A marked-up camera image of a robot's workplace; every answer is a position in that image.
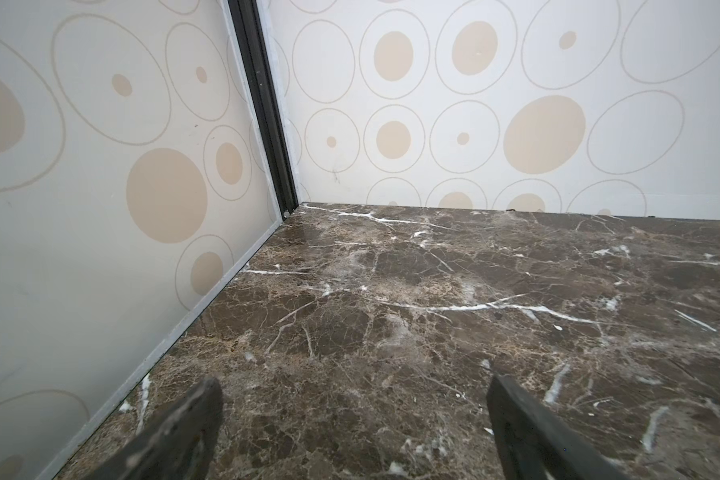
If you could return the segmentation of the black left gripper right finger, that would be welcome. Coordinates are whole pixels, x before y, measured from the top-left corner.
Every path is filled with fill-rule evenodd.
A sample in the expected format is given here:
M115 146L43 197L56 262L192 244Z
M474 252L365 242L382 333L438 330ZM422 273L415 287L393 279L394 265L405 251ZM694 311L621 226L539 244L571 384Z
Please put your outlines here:
M492 378L486 403L505 478L627 477L510 376Z

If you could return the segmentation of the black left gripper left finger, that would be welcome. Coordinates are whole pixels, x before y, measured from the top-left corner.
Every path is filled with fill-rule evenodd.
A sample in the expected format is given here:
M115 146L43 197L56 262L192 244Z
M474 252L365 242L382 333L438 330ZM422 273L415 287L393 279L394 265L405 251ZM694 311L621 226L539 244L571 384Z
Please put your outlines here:
M87 477L204 479L222 423L221 384L214 377L206 377Z

